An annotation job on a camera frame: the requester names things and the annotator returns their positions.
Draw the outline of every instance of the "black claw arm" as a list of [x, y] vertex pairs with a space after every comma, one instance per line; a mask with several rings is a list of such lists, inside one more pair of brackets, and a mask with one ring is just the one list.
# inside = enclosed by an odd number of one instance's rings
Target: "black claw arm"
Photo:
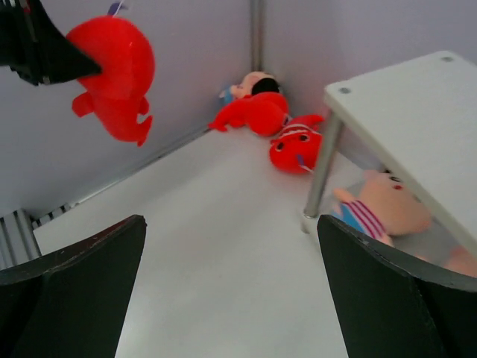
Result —
[[40, 0], [0, 0], [0, 66], [34, 85], [101, 73], [56, 29]]

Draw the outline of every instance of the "striped shirt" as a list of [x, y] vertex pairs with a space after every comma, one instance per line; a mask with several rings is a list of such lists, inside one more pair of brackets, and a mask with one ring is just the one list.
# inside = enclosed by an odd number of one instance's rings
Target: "striped shirt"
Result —
[[340, 203], [340, 209], [341, 215], [333, 213], [333, 216], [354, 227], [356, 230], [379, 241], [386, 234], [386, 230], [380, 220], [360, 200]]

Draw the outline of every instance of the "red fish plush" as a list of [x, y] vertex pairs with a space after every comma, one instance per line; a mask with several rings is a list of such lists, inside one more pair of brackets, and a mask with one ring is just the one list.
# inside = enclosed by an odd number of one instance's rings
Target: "red fish plush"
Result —
[[124, 142], [144, 144], [152, 116], [145, 94], [154, 78], [154, 53], [148, 39], [126, 19], [100, 16], [73, 28], [66, 38], [101, 66], [100, 75], [80, 78], [86, 89], [73, 101], [77, 116], [94, 113], [106, 130]]
[[318, 133], [322, 116], [308, 115], [292, 119], [271, 141], [270, 160], [275, 167], [291, 174], [304, 174], [315, 168], [321, 145]]
[[246, 125], [259, 136], [273, 136], [283, 128], [288, 118], [285, 97], [276, 92], [262, 92], [229, 103], [209, 124], [209, 128], [226, 132], [227, 125], [232, 128]]

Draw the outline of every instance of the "metal grate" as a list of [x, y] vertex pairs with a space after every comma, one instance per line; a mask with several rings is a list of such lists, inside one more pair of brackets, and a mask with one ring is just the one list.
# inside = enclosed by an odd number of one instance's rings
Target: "metal grate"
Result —
[[20, 265], [40, 256], [40, 248], [25, 211], [17, 210], [0, 218], [0, 269]]
[[69, 206], [69, 204], [64, 204], [61, 207], [53, 210], [52, 212], [42, 216], [41, 218], [39, 218], [37, 220], [33, 220], [32, 223], [31, 223], [32, 226], [33, 226], [33, 229], [37, 229], [38, 227], [46, 224], [47, 222], [50, 222], [51, 220], [56, 219], [58, 216], [63, 215], [64, 213], [66, 213], [70, 209], [71, 209], [71, 207]]

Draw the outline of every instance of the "gray wall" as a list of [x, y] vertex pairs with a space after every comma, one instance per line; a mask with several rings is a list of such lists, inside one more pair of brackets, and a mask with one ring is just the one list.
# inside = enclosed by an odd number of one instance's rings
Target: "gray wall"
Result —
[[[122, 16], [143, 30], [157, 56], [148, 141], [142, 148], [116, 142], [94, 116], [75, 117], [76, 82], [36, 88], [1, 69], [0, 216], [20, 207], [42, 215], [134, 170], [209, 122], [220, 90], [249, 71], [248, 1], [126, 2], [133, 6]], [[42, 3], [65, 34], [105, 14], [113, 0]]]
[[[267, 1], [266, 69], [296, 114], [320, 112], [323, 87], [334, 81], [442, 49], [477, 62], [476, 15], [475, 0]], [[350, 133], [341, 149], [376, 165]]]

